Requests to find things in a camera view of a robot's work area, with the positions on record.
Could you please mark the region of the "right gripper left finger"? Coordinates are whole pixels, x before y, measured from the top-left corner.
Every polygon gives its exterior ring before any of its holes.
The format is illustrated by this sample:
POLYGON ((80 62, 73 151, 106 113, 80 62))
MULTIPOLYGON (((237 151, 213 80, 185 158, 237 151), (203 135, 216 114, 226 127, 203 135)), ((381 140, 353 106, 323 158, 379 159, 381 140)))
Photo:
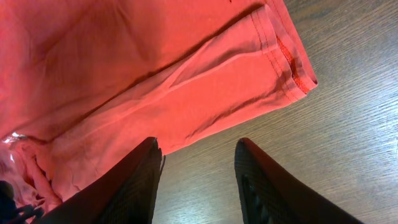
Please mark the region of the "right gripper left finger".
POLYGON ((36 223, 152 223, 162 151, 148 137, 98 180, 36 223))

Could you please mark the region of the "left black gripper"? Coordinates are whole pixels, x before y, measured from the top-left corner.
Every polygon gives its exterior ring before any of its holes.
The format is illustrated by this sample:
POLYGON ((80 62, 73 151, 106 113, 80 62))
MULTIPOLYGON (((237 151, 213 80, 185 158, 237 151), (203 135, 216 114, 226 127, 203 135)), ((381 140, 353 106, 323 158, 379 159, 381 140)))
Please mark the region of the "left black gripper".
POLYGON ((1 181, 1 224, 28 224, 29 219, 35 223, 43 214, 42 208, 32 205, 17 208, 11 184, 1 181))

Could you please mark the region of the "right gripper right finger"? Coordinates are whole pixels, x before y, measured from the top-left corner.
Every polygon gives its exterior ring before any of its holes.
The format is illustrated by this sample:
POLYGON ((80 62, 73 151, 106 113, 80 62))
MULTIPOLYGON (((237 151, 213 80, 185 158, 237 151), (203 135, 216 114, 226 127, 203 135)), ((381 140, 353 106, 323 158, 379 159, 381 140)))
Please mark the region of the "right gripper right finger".
POLYGON ((360 223, 296 179, 248 138, 241 138, 234 169, 244 224, 360 223))

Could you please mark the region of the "orange FRAM t-shirt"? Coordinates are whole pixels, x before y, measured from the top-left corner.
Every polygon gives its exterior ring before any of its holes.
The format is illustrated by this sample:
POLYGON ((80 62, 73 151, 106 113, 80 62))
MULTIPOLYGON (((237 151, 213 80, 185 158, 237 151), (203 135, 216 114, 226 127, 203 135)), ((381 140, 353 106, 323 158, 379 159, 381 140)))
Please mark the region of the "orange FRAM t-shirt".
POLYGON ((1 179, 50 211, 149 136, 169 154, 317 84, 281 0, 3 0, 1 179))

